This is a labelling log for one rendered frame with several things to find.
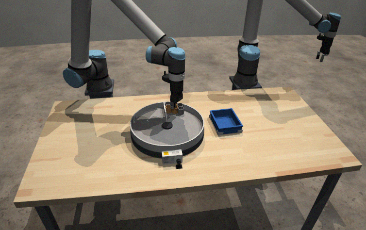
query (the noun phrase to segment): brown floor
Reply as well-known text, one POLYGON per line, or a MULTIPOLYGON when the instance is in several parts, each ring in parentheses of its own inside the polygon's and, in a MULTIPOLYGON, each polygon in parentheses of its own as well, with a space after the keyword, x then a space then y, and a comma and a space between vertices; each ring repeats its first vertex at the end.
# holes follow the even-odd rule
MULTIPOLYGON (((186 51, 184 92, 230 90, 241 36, 175 38, 186 51)), ((342 174, 314 229, 366 230, 366 38, 338 35, 324 62, 316 35, 259 36, 259 82, 291 86, 363 164, 342 174)), ((164 94, 167 67, 149 64, 148 39, 91 42, 105 51, 114 97, 164 94)), ((13 204, 54 101, 87 99, 63 79, 70 44, 0 48, 0 229, 44 229, 34 208, 13 204)), ((300 229, 325 177, 259 186, 52 206, 69 229, 300 229)))

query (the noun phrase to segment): table top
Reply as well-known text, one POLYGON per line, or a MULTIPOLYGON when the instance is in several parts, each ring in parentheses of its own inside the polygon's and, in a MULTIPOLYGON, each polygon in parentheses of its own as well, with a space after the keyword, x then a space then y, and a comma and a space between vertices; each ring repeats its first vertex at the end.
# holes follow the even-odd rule
POLYGON ((161 196, 359 170, 362 164, 289 87, 184 93, 204 140, 183 169, 138 151, 130 120, 169 94, 56 101, 14 199, 16 207, 161 196), (233 108, 243 132, 218 136, 210 110, 233 108))

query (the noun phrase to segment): circular tray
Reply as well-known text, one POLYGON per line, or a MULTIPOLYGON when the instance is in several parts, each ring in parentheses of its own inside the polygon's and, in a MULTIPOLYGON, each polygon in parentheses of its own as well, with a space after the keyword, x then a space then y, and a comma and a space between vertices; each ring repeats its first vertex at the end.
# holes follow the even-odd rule
POLYGON ((203 117, 192 107, 183 105, 184 113, 167 114, 164 103, 143 107, 131 119, 131 138, 134 146, 151 157, 162 158, 162 151, 181 149, 183 155, 193 152, 203 141, 203 117), (162 124, 171 122, 171 129, 162 124))

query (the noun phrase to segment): blue bin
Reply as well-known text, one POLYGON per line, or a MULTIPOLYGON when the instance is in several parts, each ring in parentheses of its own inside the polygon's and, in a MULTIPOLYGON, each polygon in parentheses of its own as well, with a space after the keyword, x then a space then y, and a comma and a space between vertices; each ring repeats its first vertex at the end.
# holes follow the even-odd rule
POLYGON ((241 132, 243 128, 233 109, 210 110, 210 119, 219 135, 241 132))

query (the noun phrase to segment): black metal table leg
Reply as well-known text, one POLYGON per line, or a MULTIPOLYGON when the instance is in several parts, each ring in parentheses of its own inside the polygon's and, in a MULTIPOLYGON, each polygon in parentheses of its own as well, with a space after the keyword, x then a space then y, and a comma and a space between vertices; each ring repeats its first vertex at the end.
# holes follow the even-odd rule
POLYGON ((342 173, 328 175, 301 230, 312 230, 342 173))
POLYGON ((35 207, 46 230, 60 230, 49 206, 35 207))

